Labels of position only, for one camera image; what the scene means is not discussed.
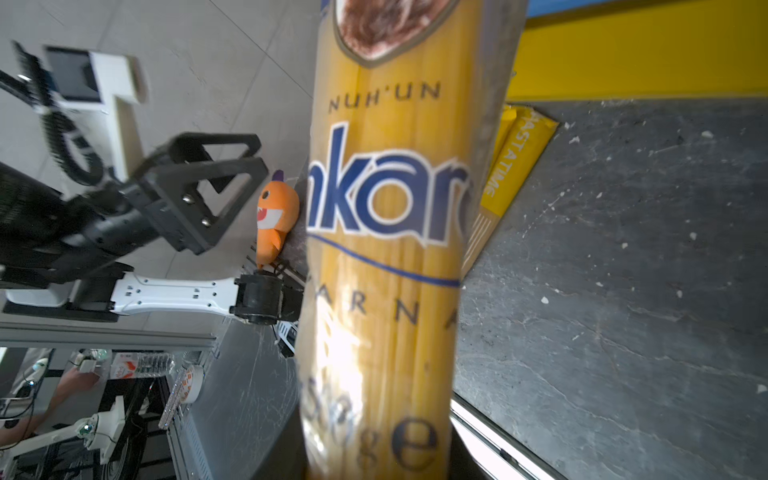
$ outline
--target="yellow panel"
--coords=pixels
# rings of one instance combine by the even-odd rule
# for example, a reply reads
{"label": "yellow panel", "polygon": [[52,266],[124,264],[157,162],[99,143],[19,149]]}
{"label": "yellow panel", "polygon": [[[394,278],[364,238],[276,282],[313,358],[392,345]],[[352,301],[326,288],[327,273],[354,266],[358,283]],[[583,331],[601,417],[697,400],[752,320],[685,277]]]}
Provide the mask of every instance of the yellow panel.
{"label": "yellow panel", "polygon": [[767,0],[616,2],[528,22],[508,99],[768,94]]}

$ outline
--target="toy mouth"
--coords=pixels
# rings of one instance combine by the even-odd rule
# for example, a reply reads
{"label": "toy mouth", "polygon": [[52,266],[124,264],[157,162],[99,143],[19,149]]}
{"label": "toy mouth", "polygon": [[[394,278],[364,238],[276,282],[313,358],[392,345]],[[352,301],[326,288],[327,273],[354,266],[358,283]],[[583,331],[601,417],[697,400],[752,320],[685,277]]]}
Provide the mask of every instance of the toy mouth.
{"label": "toy mouth", "polygon": [[280,218],[283,216],[283,211],[275,208],[259,208],[257,214],[257,226],[261,230],[269,230],[277,225]]}

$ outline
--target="clear plastic packaging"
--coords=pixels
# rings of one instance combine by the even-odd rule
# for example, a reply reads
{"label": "clear plastic packaging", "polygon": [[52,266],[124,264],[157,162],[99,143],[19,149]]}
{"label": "clear plastic packaging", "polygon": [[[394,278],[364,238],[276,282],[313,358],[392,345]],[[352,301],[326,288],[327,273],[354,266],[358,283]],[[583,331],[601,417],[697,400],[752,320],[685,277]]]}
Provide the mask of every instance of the clear plastic packaging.
{"label": "clear plastic packaging", "polygon": [[157,378],[171,373],[175,365],[173,353],[115,353],[109,378]]}
{"label": "clear plastic packaging", "polygon": [[296,346],[310,478],[447,478],[467,220],[525,9],[323,9]]}

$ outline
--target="person's hand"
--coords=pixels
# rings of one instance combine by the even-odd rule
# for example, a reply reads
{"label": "person's hand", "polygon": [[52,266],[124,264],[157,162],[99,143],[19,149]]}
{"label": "person's hand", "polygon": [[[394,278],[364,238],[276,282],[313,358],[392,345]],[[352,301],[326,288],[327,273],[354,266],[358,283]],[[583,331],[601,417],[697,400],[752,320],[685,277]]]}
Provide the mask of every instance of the person's hand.
{"label": "person's hand", "polygon": [[77,392],[87,392],[98,382],[99,376],[95,373],[80,373],[73,367],[58,381],[56,392],[64,396],[70,396]]}

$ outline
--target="dark gray table surface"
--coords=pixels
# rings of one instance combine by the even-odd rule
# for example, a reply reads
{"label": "dark gray table surface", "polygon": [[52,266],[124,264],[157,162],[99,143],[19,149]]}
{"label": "dark gray table surface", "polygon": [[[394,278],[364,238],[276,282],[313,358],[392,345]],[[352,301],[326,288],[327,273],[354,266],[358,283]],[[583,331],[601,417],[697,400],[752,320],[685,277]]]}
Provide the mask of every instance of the dark gray table surface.
{"label": "dark gray table surface", "polygon": [[[465,280],[455,390],[571,480],[768,478],[768,101],[537,107],[569,128]],[[232,325],[194,408],[216,478],[256,471],[293,367]]]}

